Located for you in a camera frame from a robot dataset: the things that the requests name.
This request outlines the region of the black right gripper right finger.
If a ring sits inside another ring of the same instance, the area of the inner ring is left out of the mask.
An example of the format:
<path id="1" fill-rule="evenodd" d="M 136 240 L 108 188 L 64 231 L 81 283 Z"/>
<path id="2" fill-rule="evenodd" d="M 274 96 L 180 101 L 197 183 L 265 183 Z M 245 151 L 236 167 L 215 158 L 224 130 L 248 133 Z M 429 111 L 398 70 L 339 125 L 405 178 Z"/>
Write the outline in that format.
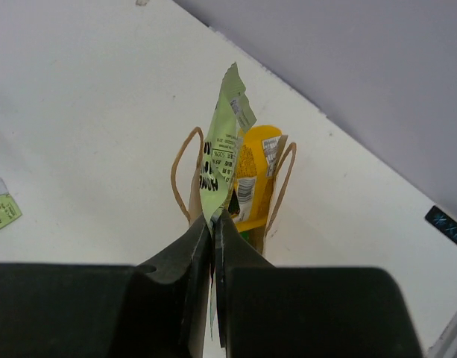
<path id="1" fill-rule="evenodd" d="M 230 214 L 214 227 L 218 332 L 228 357 L 421 357 L 399 286 L 375 267 L 276 267 Z"/>

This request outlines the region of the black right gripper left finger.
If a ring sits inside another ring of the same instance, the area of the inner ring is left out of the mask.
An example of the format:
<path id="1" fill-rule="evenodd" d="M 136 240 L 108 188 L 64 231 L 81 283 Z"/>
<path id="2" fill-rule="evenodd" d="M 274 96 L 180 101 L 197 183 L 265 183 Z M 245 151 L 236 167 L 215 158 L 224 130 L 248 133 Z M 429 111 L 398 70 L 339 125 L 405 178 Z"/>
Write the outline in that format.
<path id="1" fill-rule="evenodd" d="M 0 357 L 201 357 L 211 249 L 198 218 L 137 266 L 0 263 Z"/>

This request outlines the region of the green chips bag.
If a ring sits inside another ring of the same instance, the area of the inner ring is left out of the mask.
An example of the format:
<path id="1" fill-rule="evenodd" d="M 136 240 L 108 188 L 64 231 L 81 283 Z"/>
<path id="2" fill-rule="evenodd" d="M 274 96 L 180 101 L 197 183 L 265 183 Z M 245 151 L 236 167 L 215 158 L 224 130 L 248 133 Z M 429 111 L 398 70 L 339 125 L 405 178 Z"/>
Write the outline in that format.
<path id="1" fill-rule="evenodd" d="M 242 236 L 242 238 L 249 242 L 250 241 L 250 231 L 247 230 L 247 231 L 243 231 L 243 232 L 240 232 L 240 235 Z"/>

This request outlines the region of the green candy packet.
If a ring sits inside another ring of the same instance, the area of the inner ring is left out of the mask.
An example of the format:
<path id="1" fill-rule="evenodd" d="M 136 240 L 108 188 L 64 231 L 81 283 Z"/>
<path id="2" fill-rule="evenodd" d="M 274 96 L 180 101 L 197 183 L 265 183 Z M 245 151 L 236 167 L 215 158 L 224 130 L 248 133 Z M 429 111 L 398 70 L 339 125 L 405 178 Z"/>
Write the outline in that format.
<path id="1" fill-rule="evenodd" d="M 0 178 L 0 230 L 22 216 L 19 206 Z"/>

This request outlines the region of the yellow M&M packet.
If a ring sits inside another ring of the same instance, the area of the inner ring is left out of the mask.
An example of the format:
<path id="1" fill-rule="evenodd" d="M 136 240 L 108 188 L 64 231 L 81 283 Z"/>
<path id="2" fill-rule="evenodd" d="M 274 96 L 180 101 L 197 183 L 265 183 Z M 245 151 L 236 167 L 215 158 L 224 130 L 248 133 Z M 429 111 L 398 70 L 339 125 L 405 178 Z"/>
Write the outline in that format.
<path id="1" fill-rule="evenodd" d="M 232 219 L 238 232 L 266 224 L 274 192 L 282 131 L 271 125 L 252 127 L 244 138 L 236 167 Z"/>

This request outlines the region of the light green sachet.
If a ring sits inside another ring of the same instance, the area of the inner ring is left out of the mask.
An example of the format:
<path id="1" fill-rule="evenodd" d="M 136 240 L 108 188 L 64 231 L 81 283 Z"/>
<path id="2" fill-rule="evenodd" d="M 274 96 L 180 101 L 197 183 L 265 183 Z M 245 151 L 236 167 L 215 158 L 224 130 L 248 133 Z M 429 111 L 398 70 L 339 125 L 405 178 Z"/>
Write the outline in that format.
<path id="1" fill-rule="evenodd" d="M 210 321 L 218 320 L 219 341 L 223 348 L 226 346 L 226 298 L 224 252 L 219 230 L 223 219 L 227 218 L 240 146 L 246 132 L 256 123 L 245 91 L 238 66 L 233 63 L 222 79 L 212 121 L 205 136 L 199 180 L 202 213 L 213 246 Z"/>

